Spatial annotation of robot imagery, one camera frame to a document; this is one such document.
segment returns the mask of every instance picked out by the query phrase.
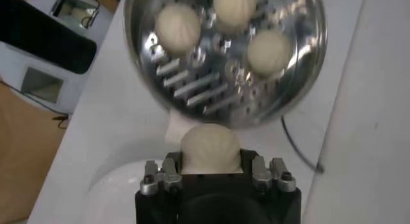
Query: metal clamp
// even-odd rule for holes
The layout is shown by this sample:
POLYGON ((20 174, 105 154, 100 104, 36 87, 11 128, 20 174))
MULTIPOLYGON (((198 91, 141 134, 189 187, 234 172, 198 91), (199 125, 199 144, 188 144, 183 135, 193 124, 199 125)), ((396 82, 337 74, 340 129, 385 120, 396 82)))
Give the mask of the metal clamp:
POLYGON ((259 190, 269 190, 272 186, 272 175, 265 168, 262 156, 256 156, 252 161, 252 181, 259 190))
POLYGON ((145 175, 140 182, 140 192, 143 195, 154 195, 158 192, 158 165, 150 160, 145 163, 145 175))
POLYGON ((182 176, 177 173, 174 160, 172 158, 166 158, 164 162, 162 162, 162 168, 165 172, 165 176, 163 177, 164 190, 170 192, 175 189, 181 189, 182 176))
POLYGON ((175 192, 182 188, 182 176, 177 173, 175 162, 172 158, 166 158, 162 163, 162 171, 158 172, 155 161, 147 161, 145 175, 140 182, 140 192, 143 195, 155 195, 163 182, 166 192, 175 192))
POLYGON ((277 188, 282 192, 294 192, 296 190, 296 179, 286 168, 281 158, 273 158, 269 164, 272 177, 277 180, 277 188))

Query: screw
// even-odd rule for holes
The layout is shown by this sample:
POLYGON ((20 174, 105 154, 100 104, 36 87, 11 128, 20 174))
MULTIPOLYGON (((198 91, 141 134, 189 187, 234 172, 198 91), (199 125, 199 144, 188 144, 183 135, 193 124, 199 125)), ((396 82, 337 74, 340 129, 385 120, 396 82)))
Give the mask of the screw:
POLYGON ((291 180, 292 180, 292 173, 290 173, 290 172, 282 172, 281 179, 282 179, 282 180, 285 180, 285 181, 291 181, 291 180))

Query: steamed bun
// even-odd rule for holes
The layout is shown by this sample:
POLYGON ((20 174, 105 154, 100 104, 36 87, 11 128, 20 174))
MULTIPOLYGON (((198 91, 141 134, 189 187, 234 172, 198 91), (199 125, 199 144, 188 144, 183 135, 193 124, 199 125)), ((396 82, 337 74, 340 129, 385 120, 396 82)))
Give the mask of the steamed bun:
POLYGON ((263 30, 250 41, 247 56, 253 71, 269 76, 288 66, 292 45, 279 30, 263 30))
POLYGON ((256 11, 257 0, 213 0, 218 20, 228 29, 244 29, 256 11))
POLYGON ((170 4, 157 16, 155 32, 165 50, 172 54, 183 54, 197 45, 201 22, 189 6, 170 4))
POLYGON ((240 143, 235 133, 217 124, 189 130, 181 140, 183 174, 241 173, 240 143))

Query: white countertop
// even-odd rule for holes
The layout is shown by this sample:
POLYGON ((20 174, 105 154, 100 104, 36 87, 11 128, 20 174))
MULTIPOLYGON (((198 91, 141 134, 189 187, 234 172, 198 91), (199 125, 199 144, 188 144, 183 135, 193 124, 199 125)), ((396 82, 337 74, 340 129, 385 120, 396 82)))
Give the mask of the white countertop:
MULTIPOLYGON (((324 0, 329 23, 324 68, 308 96, 286 115, 295 141, 312 160, 318 157, 327 130, 323 153, 326 174, 315 179, 304 217, 308 223, 339 219, 340 223, 384 223, 366 212, 373 213, 378 207, 402 208, 386 209, 384 218, 388 220, 389 215, 401 218, 403 208, 408 208, 406 196, 400 196, 406 192, 408 180, 394 173, 395 169, 406 172, 404 153, 410 150, 410 120, 406 115, 410 103, 406 88, 410 86, 405 79, 410 74, 406 65, 410 7, 406 0, 366 0, 327 129, 361 1, 324 0), (386 185, 383 188, 388 195, 377 196, 385 190, 374 185, 375 181, 386 185), (367 206, 361 214, 362 204, 367 206)), ((168 114, 137 78, 124 46, 120 3, 30 224, 80 223, 86 195, 104 175, 123 164, 161 159, 178 149, 164 146, 168 114)), ((293 153, 278 121, 252 133, 242 131, 240 138, 242 145, 266 158, 285 159, 305 204, 313 174, 293 153)))
POLYGON ((410 223, 410 4, 364 0, 304 223, 410 223))

